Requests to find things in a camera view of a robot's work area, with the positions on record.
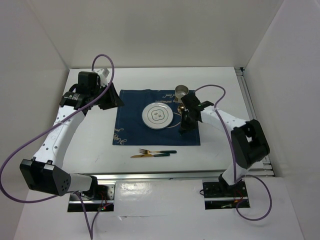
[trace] white wall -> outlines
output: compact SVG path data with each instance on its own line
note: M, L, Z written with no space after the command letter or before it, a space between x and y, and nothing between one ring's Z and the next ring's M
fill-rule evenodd
M27 1L66 63L88 68L100 53L117 67L244 67L283 0Z
M273 166L285 177L305 239L317 240L320 0L285 0L244 73Z
M13 150L52 124L68 69L23 0L0 1L0 32L2 164ZM26 199L28 193L19 164L39 145L38 141L22 150L4 170L4 187L16 198ZM14 238L23 206L0 193L2 240Z

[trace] fork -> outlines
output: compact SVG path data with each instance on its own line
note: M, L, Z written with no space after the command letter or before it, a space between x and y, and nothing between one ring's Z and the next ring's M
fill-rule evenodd
M176 154L176 150L167 150L167 151L149 151L146 149L139 148L139 153L141 154L150 154L150 153L161 153L161 154Z

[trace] metal cup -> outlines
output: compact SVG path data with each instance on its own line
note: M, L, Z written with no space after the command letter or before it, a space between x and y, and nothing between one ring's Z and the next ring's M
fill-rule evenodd
M189 93L189 89L185 85L176 86L174 89L175 100L182 104L181 98Z

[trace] gold knife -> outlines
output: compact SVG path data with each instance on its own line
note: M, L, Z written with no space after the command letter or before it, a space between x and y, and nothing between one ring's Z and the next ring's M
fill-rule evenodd
M148 158L148 157L166 157L170 156L170 153L162 153L162 154L142 154L142 155L133 155L131 158Z

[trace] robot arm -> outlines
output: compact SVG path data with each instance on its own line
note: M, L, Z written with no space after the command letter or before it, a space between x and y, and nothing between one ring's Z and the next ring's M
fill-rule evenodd
M217 115L219 112L228 134L231 136L236 159L236 179L245 175L255 162L261 161L270 153L265 134L257 120L245 121L218 108L215 109L214 104L209 101L201 103L194 92L183 96L180 103L181 124L179 132L181 134L193 130L198 121L225 132ZM230 188L236 184L233 164L219 177L219 182L224 188Z
M64 157L73 135L91 107L78 112L67 121L63 120L104 91L108 84L108 73L107 69L101 69L97 73L80 72L78 83L63 95L53 124L61 125L48 134L31 160L23 159L20 164L22 175L31 190L58 196L75 191L82 191L89 197L95 194L98 181L94 176L69 174L62 170ZM124 103L112 83L95 105L106 110L123 106Z

